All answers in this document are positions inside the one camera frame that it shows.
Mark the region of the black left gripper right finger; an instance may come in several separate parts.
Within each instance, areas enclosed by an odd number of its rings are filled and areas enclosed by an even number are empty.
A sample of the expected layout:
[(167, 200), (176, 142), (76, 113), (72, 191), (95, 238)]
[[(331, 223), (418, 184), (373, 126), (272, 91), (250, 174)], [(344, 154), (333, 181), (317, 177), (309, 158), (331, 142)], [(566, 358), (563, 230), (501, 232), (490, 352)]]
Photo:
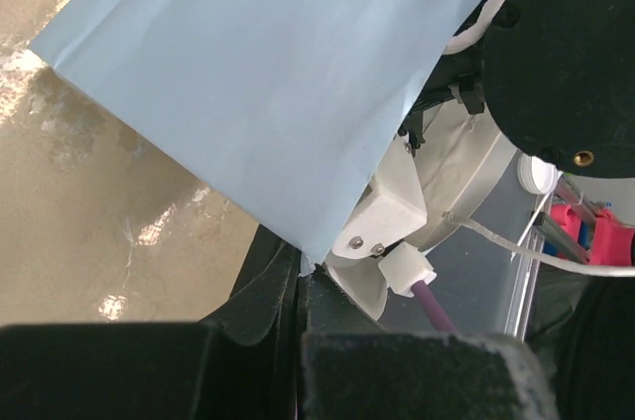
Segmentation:
[(389, 333), (321, 270), (300, 306), (305, 419), (556, 419), (538, 360), (514, 338)]

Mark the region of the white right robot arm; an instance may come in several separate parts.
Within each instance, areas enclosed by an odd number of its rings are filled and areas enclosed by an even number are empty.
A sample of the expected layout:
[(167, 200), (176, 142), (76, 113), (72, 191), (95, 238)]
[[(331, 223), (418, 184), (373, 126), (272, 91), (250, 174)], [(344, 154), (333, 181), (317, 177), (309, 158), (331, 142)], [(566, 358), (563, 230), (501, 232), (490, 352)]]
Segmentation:
[(634, 0), (483, 0), (401, 126), (457, 101), (523, 153), (583, 177), (634, 174)]

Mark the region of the light blue paper bag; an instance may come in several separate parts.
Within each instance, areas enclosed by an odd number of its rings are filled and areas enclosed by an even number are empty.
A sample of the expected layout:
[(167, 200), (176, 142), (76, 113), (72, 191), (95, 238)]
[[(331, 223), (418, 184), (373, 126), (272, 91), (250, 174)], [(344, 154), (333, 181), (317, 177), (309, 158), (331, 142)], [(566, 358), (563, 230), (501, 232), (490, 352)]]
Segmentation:
[(320, 262), (482, 1), (70, 0), (30, 48)]

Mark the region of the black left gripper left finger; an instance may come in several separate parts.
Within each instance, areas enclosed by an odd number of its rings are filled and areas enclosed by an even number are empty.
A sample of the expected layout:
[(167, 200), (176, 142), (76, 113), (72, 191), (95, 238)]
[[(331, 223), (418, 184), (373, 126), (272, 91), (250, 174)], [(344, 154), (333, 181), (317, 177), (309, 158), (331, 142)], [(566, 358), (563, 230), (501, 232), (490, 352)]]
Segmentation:
[(5, 419), (292, 419), (300, 253), (196, 322), (15, 325), (1, 331)]

